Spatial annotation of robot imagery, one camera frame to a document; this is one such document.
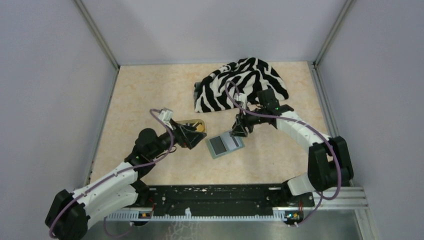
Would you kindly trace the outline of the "black credit card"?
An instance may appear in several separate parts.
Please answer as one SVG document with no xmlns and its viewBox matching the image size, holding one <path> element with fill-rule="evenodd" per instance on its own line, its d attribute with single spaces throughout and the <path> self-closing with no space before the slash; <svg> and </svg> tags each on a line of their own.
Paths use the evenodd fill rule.
<svg viewBox="0 0 424 240">
<path fill-rule="evenodd" d="M 227 151 L 227 148 L 220 136 L 211 138 L 209 142 L 215 155 L 221 155 Z"/>
</svg>

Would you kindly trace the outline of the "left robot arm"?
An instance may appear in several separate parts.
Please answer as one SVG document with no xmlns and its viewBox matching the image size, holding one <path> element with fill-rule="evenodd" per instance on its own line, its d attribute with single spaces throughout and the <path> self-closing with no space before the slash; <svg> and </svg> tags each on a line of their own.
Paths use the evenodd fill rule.
<svg viewBox="0 0 424 240">
<path fill-rule="evenodd" d="M 200 119 L 169 121 L 165 133 L 143 129 L 131 153 L 110 173 L 97 181 L 69 192 L 56 194 L 45 224 L 52 238 L 80 240 L 106 216 L 124 207 L 149 208 L 153 205 L 150 188 L 141 181 L 155 166 L 155 161 L 172 153 L 173 146 L 192 149 L 207 135 Z"/>
</svg>

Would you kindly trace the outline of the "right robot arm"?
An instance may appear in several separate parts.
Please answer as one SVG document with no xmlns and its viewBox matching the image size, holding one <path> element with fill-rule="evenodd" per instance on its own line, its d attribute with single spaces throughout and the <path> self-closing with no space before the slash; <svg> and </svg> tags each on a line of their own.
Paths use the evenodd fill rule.
<svg viewBox="0 0 424 240">
<path fill-rule="evenodd" d="M 247 96 L 235 92 L 229 99 L 239 108 L 231 135 L 247 137 L 254 126 L 270 124 L 297 142 L 308 154 L 307 170 L 282 184 L 281 199 L 287 206 L 295 206 L 302 194 L 323 192 L 335 187 L 340 191 L 342 184 L 354 177 L 354 170 L 346 140 L 341 136 L 331 137 L 321 133 L 302 120 L 295 110 L 280 105 L 272 89 L 257 93 L 260 107 L 249 110 Z"/>
</svg>

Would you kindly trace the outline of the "silver magnetic stripe card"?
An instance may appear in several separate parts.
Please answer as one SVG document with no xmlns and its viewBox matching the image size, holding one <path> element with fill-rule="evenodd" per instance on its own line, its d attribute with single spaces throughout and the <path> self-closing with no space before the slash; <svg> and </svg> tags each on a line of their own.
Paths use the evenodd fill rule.
<svg viewBox="0 0 424 240">
<path fill-rule="evenodd" d="M 230 132 L 227 132 L 225 135 L 225 143 L 229 151 L 235 151 L 244 147 L 242 139 L 238 136 L 231 135 Z"/>
</svg>

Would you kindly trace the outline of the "light blue card holder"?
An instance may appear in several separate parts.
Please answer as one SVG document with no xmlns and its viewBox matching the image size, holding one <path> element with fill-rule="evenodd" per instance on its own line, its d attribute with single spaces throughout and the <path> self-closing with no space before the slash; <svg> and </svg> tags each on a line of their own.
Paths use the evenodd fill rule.
<svg viewBox="0 0 424 240">
<path fill-rule="evenodd" d="M 226 136 L 226 133 L 227 133 L 227 132 L 231 132 L 231 131 L 229 130 L 229 131 L 226 131 L 226 132 L 224 132 L 224 133 L 222 133 L 222 134 L 220 134 L 220 135 L 214 136 L 214 137 L 221 137 L 221 139 L 223 140 L 223 143 L 224 143 L 224 145 L 225 145 L 225 147 L 226 147 L 226 149 L 227 149 L 227 151 L 226 151 L 225 153 L 223 153 L 223 154 L 219 154 L 219 155 L 215 155 L 215 154 L 214 154 L 213 149 L 212 149 L 211 144 L 210 144 L 210 139 L 211 139 L 211 138 L 214 138 L 214 137 L 211 137 L 211 138 L 208 138 L 208 139 L 206 139 L 206 140 L 205 140 L 205 142 L 206 142 L 206 146 L 207 146 L 207 148 L 208 148 L 208 150 L 209 150 L 209 153 L 210 153 L 210 155 L 211 155 L 211 157 L 212 157 L 213 159 L 220 158 L 220 157 L 222 157 L 222 156 L 228 155 L 228 154 L 230 154 L 230 153 L 233 153 L 233 152 L 235 152 L 235 151 L 237 151 L 237 150 L 242 149 L 242 148 L 239 148 L 239 149 L 232 150 L 232 151 L 229 151 L 229 150 L 228 150 L 228 147 L 227 147 L 226 142 L 225 142 L 225 136 Z"/>
</svg>

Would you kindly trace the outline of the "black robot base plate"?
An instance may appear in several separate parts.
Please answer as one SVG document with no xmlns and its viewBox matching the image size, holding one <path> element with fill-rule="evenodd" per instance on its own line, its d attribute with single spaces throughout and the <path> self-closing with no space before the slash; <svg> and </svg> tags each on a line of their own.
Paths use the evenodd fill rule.
<svg viewBox="0 0 424 240">
<path fill-rule="evenodd" d="M 274 208 L 313 207 L 312 193 L 292 196 L 281 183 L 151 185 L 149 191 L 132 204 L 153 209 L 154 216 L 191 214 L 212 216 L 270 216 Z"/>
</svg>

